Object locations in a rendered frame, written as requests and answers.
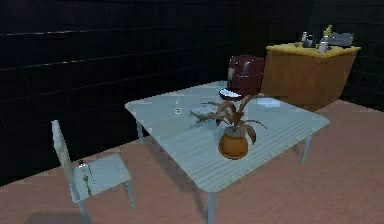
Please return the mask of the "brown plant in orange pot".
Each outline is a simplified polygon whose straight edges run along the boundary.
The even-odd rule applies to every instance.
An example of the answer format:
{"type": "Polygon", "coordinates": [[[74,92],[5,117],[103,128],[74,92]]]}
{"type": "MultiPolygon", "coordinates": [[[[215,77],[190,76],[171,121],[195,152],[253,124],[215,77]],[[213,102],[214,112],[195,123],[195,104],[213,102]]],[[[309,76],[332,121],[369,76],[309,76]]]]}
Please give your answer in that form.
{"type": "Polygon", "coordinates": [[[216,106],[217,110],[211,115],[199,117],[199,121],[205,122],[213,119],[217,126],[221,123],[227,125],[218,144],[218,151],[224,157],[238,160],[248,154],[247,137],[250,138],[252,144],[255,144],[257,139],[255,128],[251,126],[251,123],[266,128],[260,121],[243,119],[245,107],[252,99],[257,98],[257,95],[247,95],[241,100],[239,107],[228,100],[221,103],[207,102],[207,105],[216,106]]]}

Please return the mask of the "pale grey chair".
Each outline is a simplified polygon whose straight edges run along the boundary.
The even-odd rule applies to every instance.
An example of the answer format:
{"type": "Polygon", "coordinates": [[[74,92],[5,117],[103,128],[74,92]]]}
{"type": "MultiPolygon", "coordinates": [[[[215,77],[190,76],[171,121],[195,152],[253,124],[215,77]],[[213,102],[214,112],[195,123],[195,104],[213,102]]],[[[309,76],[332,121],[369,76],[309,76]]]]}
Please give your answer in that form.
{"type": "Polygon", "coordinates": [[[51,122],[53,147],[69,183],[71,199],[79,207],[85,224],[90,224],[84,201],[118,185],[124,185],[132,209],[136,208],[131,175],[118,153],[84,163],[83,167],[73,166],[65,138],[58,120],[51,122]]]}

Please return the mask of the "dark grey kettle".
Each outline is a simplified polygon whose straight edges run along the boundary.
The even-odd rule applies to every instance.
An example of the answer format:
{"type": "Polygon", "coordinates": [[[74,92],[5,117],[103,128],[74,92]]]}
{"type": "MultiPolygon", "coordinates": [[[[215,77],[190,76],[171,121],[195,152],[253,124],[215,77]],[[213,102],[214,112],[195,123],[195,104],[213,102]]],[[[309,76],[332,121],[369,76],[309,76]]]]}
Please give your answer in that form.
{"type": "Polygon", "coordinates": [[[302,34],[301,43],[302,43],[303,48],[315,48],[316,47],[315,37],[312,34],[309,34],[308,32],[304,32],[302,34]]]}

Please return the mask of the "pale blue plate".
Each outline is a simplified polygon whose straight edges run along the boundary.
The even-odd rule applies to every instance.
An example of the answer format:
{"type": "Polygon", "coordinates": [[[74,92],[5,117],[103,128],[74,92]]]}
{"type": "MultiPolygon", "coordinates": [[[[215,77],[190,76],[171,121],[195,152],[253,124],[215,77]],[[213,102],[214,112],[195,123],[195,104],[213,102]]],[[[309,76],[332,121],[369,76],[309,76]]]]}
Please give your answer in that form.
{"type": "Polygon", "coordinates": [[[281,106],[280,101],[274,98],[258,98],[257,103],[266,108],[277,108],[281,106]]]}

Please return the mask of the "grey flat dish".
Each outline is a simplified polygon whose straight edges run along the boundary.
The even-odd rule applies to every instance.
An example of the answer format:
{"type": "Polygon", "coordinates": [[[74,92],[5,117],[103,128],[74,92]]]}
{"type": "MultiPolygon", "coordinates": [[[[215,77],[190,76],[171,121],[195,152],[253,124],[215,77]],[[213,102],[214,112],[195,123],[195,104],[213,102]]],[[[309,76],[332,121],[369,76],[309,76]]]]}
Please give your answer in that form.
{"type": "Polygon", "coordinates": [[[215,116],[216,111],[213,110],[211,107],[203,106],[203,107],[191,109],[190,113],[196,118],[198,118],[200,121],[205,121],[205,120],[212,119],[215,116]]]}

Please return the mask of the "white bowl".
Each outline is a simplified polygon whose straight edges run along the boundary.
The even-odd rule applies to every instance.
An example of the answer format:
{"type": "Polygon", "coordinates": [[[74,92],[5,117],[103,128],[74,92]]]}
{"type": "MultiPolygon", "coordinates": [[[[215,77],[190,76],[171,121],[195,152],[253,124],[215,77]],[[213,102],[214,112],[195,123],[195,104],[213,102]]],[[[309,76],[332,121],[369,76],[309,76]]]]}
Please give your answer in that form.
{"type": "Polygon", "coordinates": [[[219,91],[219,96],[223,99],[223,100],[228,100],[228,101],[239,101],[243,98],[242,95],[238,94],[238,93],[235,93],[235,92],[232,92],[228,89],[221,89],[219,91]]]}

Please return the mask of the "brown cabinet with yellow top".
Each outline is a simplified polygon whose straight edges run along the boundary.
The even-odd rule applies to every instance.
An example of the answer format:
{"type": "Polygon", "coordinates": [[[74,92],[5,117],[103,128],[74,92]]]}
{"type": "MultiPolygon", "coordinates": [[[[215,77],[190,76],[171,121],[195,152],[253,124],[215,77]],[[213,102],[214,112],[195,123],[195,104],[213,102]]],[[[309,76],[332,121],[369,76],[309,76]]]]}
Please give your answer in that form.
{"type": "Polygon", "coordinates": [[[293,43],[266,47],[261,92],[308,111],[342,95],[360,47],[333,46],[325,53],[293,43]]]}

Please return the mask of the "dark red chair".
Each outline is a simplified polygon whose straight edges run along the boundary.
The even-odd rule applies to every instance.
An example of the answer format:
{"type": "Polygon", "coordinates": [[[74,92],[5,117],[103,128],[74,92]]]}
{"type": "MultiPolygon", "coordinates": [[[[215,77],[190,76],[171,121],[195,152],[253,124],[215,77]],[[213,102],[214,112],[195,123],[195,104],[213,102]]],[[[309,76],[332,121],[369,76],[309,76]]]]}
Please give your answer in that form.
{"type": "Polygon", "coordinates": [[[265,60],[252,55],[232,56],[229,60],[227,89],[240,94],[260,93],[265,60]]]}

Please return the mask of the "pale grey table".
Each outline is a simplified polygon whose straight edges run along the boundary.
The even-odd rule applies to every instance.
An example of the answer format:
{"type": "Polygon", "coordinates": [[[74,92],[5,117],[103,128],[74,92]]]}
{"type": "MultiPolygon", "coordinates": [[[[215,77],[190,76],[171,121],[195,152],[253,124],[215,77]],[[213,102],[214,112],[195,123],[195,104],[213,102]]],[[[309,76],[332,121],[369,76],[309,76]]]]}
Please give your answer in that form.
{"type": "Polygon", "coordinates": [[[255,144],[249,145],[246,157],[230,160],[218,151],[226,128],[211,120],[200,123],[190,113],[205,102],[220,100],[225,86],[216,81],[179,91],[156,95],[125,104],[134,116],[137,130],[147,131],[189,178],[207,193],[206,224],[214,224],[216,194],[257,167],[295,146],[311,142],[312,136],[329,124],[329,120],[312,112],[282,102],[280,107],[266,108],[251,100],[244,118],[260,121],[255,144]],[[182,108],[180,115],[175,108],[182,108]]]}

